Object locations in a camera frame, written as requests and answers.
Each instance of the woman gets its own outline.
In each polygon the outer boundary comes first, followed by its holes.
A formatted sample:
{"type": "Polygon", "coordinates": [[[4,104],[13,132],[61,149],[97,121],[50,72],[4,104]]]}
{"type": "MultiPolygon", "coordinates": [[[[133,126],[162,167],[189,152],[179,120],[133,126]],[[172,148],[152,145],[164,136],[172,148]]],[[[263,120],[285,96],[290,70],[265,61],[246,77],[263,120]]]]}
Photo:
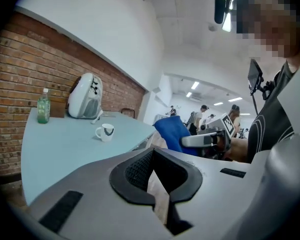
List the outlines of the woman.
{"type": "Polygon", "coordinates": [[[240,132],[240,108],[237,105],[232,105],[232,108],[229,112],[229,118],[234,126],[234,137],[236,137],[236,134],[240,132]]]}
{"type": "Polygon", "coordinates": [[[209,108],[206,105],[202,105],[200,111],[194,112],[193,118],[190,122],[189,132],[191,135],[197,135],[197,132],[200,131],[200,121],[203,117],[203,113],[206,112],[209,108]]]}
{"type": "Polygon", "coordinates": [[[294,129],[277,97],[300,67],[300,17],[288,0],[233,0],[231,21],[238,34],[253,35],[275,56],[286,59],[275,88],[251,125],[248,139],[231,139],[226,157],[251,163],[255,154],[289,138],[294,129]]]}

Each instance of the table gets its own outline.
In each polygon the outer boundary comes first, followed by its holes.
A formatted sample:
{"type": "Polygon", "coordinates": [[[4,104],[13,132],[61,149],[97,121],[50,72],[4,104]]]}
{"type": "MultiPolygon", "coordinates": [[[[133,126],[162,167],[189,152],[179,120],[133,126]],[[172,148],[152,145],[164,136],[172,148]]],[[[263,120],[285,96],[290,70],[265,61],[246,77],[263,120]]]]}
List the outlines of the table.
{"type": "Polygon", "coordinates": [[[51,117],[37,122],[37,108],[29,114],[22,141],[21,176],[28,205],[44,190],[91,162],[134,150],[155,128],[120,112],[106,112],[95,124],[90,119],[51,117]],[[110,142],[102,142],[95,130],[104,123],[115,126],[110,142]]]}

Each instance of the glass bottle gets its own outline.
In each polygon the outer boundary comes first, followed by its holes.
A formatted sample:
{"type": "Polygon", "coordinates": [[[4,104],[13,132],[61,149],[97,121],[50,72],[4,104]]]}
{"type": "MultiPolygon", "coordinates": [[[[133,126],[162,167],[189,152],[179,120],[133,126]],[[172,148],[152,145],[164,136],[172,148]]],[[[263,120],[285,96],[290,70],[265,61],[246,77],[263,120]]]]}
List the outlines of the glass bottle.
{"type": "Polygon", "coordinates": [[[48,98],[49,89],[44,88],[42,96],[37,102],[37,120],[40,124],[46,124],[50,118],[50,100],[48,98]]]}

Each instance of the black shirt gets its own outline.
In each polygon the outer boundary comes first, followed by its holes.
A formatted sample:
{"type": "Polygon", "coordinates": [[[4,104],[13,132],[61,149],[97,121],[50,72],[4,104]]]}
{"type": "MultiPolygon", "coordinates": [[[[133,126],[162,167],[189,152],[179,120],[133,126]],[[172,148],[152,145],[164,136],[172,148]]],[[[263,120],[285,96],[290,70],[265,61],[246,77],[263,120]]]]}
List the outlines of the black shirt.
{"type": "Polygon", "coordinates": [[[270,150],[276,143],[294,134],[290,120],[277,98],[292,76],[286,62],[274,81],[274,90],[251,125],[248,137],[248,163],[252,162],[256,153],[270,150]]]}
{"type": "Polygon", "coordinates": [[[173,108],[170,111],[170,116],[172,117],[172,116],[175,116],[175,115],[176,115],[176,110],[173,108]]]}

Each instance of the black slot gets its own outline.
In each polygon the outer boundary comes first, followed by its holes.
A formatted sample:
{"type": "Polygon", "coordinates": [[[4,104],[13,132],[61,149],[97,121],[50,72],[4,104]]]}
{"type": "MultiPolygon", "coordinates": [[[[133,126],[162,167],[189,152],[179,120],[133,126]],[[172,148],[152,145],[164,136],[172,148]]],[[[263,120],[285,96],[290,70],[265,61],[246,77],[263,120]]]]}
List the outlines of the black slot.
{"type": "Polygon", "coordinates": [[[68,191],[61,199],[39,220],[47,229],[58,233],[66,220],[77,206],[84,194],[68,191]]]}
{"type": "Polygon", "coordinates": [[[246,175],[246,172],[244,172],[244,171],[232,170],[232,169],[229,169],[229,168],[223,168],[220,171],[220,173],[228,174],[228,175],[239,177],[239,178],[243,178],[246,175]]]}

